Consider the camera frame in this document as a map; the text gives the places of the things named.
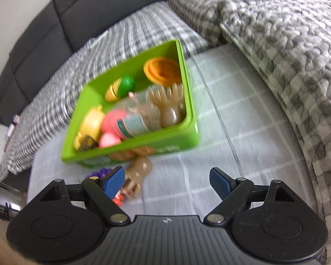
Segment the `purple toy grapes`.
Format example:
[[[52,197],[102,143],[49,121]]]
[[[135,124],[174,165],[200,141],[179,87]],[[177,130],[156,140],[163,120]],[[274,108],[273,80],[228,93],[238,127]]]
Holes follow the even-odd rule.
[[[95,172],[91,172],[89,174],[86,174],[85,177],[84,177],[84,179],[88,179],[88,178],[90,178],[92,176],[102,179],[105,176],[107,176],[111,171],[112,171],[111,168],[102,168],[102,169],[100,169],[98,171],[95,171]]]

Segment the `yellow green toy corn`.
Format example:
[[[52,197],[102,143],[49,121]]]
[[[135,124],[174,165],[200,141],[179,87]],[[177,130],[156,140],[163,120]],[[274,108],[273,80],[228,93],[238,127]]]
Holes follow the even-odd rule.
[[[128,96],[135,90],[134,78],[130,76],[120,77],[108,86],[104,98],[108,102],[114,102]]]

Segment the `orange toy bowl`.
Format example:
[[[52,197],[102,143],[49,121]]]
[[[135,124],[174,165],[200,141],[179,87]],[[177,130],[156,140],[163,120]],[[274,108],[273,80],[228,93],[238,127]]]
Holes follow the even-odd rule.
[[[143,71],[150,82],[164,87],[182,82],[179,64],[167,57],[154,57],[147,60],[143,65]]]

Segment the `beige toy hand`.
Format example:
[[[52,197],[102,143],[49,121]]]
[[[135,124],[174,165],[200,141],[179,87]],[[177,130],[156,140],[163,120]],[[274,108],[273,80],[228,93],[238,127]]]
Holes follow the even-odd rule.
[[[140,155],[125,170],[125,183],[121,193],[130,199],[136,199],[142,190],[144,178],[151,172],[152,162],[148,157]]]
[[[149,91],[150,101],[159,111],[161,128],[178,125],[186,116],[183,84],[154,87]]]

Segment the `pink ball toy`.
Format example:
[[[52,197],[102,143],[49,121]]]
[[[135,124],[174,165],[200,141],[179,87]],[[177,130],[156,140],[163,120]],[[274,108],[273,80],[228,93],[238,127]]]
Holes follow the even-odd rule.
[[[125,135],[123,135],[118,128],[118,121],[125,118],[126,115],[127,113],[125,110],[111,110],[105,115],[100,125],[102,131],[102,135],[98,141],[98,146],[100,148],[108,148],[118,145],[123,139],[125,139]]]

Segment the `light grid pattern sheet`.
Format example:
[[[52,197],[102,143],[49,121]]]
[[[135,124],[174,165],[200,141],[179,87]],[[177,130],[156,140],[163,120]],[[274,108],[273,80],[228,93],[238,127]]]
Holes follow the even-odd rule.
[[[198,215],[220,203],[209,171],[267,185],[283,180],[311,208],[316,198],[293,128],[276,98],[231,44],[186,61],[200,143],[188,151],[151,157],[153,169],[140,196],[122,209],[135,216]]]

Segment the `clear cotton swab jar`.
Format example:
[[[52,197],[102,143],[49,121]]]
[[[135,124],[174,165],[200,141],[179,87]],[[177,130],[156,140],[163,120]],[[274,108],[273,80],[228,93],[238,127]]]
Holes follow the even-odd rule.
[[[146,90],[137,92],[132,97],[119,101],[113,109],[123,110],[125,116],[117,121],[117,131],[122,139],[144,135],[158,131],[160,126],[160,111],[151,102],[149,94],[152,90],[158,90],[160,86],[152,85]]]

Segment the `grey checked sofa cover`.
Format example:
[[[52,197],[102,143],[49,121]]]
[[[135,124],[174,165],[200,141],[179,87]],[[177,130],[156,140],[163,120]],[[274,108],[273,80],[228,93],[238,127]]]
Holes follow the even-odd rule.
[[[187,57],[221,44],[216,10],[209,0],[154,2],[90,38],[16,114],[20,122],[0,163],[0,182],[31,168],[36,151],[69,123],[83,86],[104,71],[168,40],[179,40]]]

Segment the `green biscuit tin box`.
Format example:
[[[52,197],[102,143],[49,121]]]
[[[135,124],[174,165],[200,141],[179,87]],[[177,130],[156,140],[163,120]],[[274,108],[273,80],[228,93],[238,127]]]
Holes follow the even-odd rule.
[[[132,97],[137,92],[146,90],[152,85],[162,86],[150,82],[143,71],[143,65],[154,57],[167,57],[176,61],[181,69],[182,84],[184,87],[186,116],[178,125],[161,128],[158,131],[144,135],[123,139],[118,145],[108,148],[96,146],[85,151],[76,151],[73,144],[85,114],[98,105],[103,106],[105,115],[114,110],[114,106],[121,100]],[[128,96],[114,102],[108,102],[104,94],[109,85],[120,77],[134,78],[135,90]],[[138,155],[152,155],[185,150],[198,144],[199,136],[197,118],[194,111],[191,88],[188,83],[185,59],[181,42],[167,41],[162,45],[144,51],[128,59],[118,66],[109,69],[99,77],[86,84],[77,100],[77,105],[67,128],[66,138],[62,147],[61,158],[66,163],[78,163],[88,168],[101,167],[116,162],[131,160]]]

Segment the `quilted grey checked blanket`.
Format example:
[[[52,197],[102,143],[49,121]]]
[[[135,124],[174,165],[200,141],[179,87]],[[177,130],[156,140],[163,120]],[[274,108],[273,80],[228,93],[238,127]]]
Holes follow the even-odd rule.
[[[222,0],[221,29],[279,101],[328,228],[331,264],[331,0]]]

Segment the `dark grey sofa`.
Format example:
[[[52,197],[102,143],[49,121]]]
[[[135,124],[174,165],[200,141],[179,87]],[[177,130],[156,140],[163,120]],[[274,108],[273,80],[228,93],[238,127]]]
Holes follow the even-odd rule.
[[[9,125],[90,38],[160,1],[166,0],[51,0],[9,53],[0,75],[0,122]]]

